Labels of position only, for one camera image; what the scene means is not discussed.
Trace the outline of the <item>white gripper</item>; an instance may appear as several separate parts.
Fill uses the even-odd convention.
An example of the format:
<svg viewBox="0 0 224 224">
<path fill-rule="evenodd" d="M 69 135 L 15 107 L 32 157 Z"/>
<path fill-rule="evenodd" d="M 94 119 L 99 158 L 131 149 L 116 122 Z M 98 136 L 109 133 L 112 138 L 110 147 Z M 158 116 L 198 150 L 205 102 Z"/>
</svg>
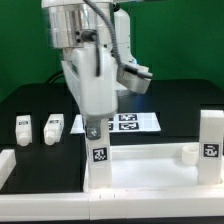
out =
<svg viewBox="0 0 224 224">
<path fill-rule="evenodd" d="M 96 48 L 87 45 L 72 50 L 70 59 L 62 62 L 67 86 L 84 119 L 84 130 L 89 140 L 101 138 L 101 120 L 109 118 L 118 107 L 116 94 L 116 66 L 110 52 L 99 48 L 100 75 L 96 75 Z"/>
</svg>

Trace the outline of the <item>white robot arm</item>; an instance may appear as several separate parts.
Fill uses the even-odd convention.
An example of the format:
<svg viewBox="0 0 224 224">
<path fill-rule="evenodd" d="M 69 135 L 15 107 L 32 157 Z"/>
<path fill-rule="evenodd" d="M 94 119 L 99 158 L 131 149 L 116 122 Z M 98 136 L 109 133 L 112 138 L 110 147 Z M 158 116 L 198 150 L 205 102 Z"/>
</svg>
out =
<svg viewBox="0 0 224 224">
<path fill-rule="evenodd" d="M 67 86 L 83 117 L 86 137 L 103 135 L 117 111 L 119 60 L 111 22 L 112 0 L 42 0 L 51 44 L 62 51 Z"/>
</svg>

